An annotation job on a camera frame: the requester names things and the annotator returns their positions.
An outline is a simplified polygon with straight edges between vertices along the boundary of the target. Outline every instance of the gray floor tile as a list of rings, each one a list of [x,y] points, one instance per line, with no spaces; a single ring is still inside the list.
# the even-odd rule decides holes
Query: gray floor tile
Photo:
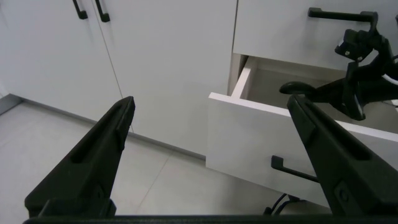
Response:
[[[274,190],[207,169],[204,161],[175,152],[138,213],[261,214],[280,195]]]

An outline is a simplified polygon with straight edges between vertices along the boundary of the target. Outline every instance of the white drawer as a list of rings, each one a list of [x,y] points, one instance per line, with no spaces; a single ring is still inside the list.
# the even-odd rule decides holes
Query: white drawer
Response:
[[[345,70],[349,59],[335,53],[346,29],[369,30],[369,23],[308,17],[308,8],[379,14],[378,31],[398,53],[397,0],[245,0],[239,1],[233,52]]]
[[[326,80],[318,80],[317,74]],[[279,87],[294,80],[319,86],[340,75],[325,68],[249,57],[231,96],[209,96],[206,166],[328,206],[320,184],[271,168],[271,157],[282,157],[286,167],[315,175],[286,109],[289,95],[279,93]],[[394,107],[373,103],[365,107],[366,120],[352,121],[329,104],[317,106],[398,169],[398,113]]]

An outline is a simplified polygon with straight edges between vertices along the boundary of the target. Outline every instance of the black cabinet handle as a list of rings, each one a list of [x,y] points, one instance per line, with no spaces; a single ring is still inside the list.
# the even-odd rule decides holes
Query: black cabinet handle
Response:
[[[101,21],[109,22],[111,20],[109,18],[109,14],[108,13],[104,13],[102,11],[100,0],[95,0],[95,4],[97,5],[98,13],[99,13],[99,16],[101,17]]]
[[[75,9],[76,9],[77,16],[79,17],[79,19],[87,19],[88,18],[87,12],[84,11],[84,10],[81,11],[79,9],[79,5],[77,4],[77,0],[73,0],[73,4],[75,5]]]
[[[274,168],[275,170],[280,170],[282,172],[286,172],[288,174],[292,174],[295,175],[297,177],[301,177],[307,180],[311,180],[314,181],[316,183],[319,183],[318,178],[308,175],[308,174],[304,174],[302,172],[296,171],[296,170],[292,170],[289,168],[284,167],[284,159],[279,157],[279,156],[272,156],[271,158],[271,167]]]

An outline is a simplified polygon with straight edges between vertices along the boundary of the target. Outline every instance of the cabinet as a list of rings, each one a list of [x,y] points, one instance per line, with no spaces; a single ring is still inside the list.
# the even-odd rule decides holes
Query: cabinet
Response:
[[[346,70],[349,59],[334,52],[346,29],[369,30],[369,23],[309,18],[308,8],[379,14],[378,31],[398,53],[396,0],[250,0],[239,1],[234,53]],[[364,63],[371,61],[371,55]]]
[[[17,96],[98,120],[121,94],[91,1],[5,0],[0,79]]]
[[[121,93],[136,101],[134,132],[205,155],[207,96],[227,92],[236,1],[100,2]]]

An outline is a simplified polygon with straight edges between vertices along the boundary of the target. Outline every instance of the floor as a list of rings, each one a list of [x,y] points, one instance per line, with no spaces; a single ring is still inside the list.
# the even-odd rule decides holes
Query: floor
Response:
[[[0,223],[28,219],[24,199],[93,125],[22,103],[0,116]],[[261,214],[282,193],[205,161],[128,137],[111,198],[118,215]],[[303,203],[286,213],[328,213]]]

